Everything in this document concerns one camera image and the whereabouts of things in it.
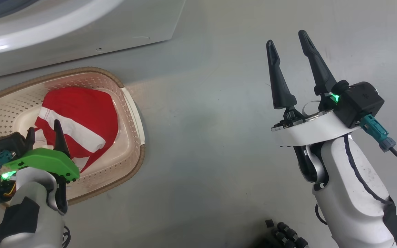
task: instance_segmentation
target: teal cable connector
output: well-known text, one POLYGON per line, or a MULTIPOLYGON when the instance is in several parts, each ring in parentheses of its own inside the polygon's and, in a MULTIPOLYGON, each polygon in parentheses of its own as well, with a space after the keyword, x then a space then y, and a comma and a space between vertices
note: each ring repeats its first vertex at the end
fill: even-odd
POLYGON ((384 152, 396 145, 396 142, 388 137, 389 132, 372 115, 366 115, 359 126, 379 143, 384 152))

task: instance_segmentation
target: green led light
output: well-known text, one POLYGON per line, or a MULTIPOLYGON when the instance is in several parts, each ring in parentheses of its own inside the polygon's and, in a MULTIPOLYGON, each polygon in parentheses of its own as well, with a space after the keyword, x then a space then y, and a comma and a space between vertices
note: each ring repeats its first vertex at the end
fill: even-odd
POLYGON ((340 96, 335 95, 335 94, 331 94, 330 96, 331 96, 331 98, 332 98, 332 100, 333 100, 334 102, 339 102, 339 97, 340 97, 340 96))
POLYGON ((15 173, 16 173, 16 171, 6 172, 6 173, 4 173, 4 174, 1 175, 1 178, 2 178, 3 180, 9 180, 10 177, 11 177, 13 174, 15 174, 15 173))

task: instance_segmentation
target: black tape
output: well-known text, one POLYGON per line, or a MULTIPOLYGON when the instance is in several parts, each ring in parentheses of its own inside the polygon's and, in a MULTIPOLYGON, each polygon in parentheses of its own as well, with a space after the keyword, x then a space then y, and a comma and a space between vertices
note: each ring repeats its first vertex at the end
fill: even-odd
POLYGON ((39 205, 28 197, 24 197, 21 204, 8 207, 0 224, 0 243, 15 234, 34 234, 38 226, 38 215, 39 205))
POLYGON ((384 206, 383 222, 389 232, 393 235, 394 241, 397 245, 397 215, 395 204, 384 206))

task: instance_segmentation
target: white stripe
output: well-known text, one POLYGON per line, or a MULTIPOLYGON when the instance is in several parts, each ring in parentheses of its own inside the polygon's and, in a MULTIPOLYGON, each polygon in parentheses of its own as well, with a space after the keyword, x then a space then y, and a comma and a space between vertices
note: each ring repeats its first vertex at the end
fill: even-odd
POLYGON ((88 162, 90 157, 73 157, 74 164, 79 168, 79 171, 82 170, 88 162))
POLYGON ((63 133, 73 138, 79 145, 87 151, 94 153, 105 145, 105 140, 97 133, 73 121, 70 118, 64 117, 53 110, 41 107, 39 111, 39 118, 46 120, 51 129, 54 128, 55 120, 59 120, 62 126, 63 133))
POLYGON ((38 129, 36 132, 34 132, 34 140, 35 142, 41 142, 47 140, 45 138, 44 131, 42 129, 38 129))

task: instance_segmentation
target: perforated basket wall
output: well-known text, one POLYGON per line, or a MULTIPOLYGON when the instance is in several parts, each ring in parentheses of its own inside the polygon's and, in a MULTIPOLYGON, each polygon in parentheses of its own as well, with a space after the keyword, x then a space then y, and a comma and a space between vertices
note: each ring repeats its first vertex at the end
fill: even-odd
POLYGON ((34 126, 47 92, 69 86, 109 93, 119 118, 115 143, 81 174, 79 180, 68 185, 68 202, 75 204, 134 176, 145 157, 145 144, 142 123, 128 91, 114 75, 93 67, 38 77, 0 91, 0 136, 12 132, 25 136, 27 129, 34 126))

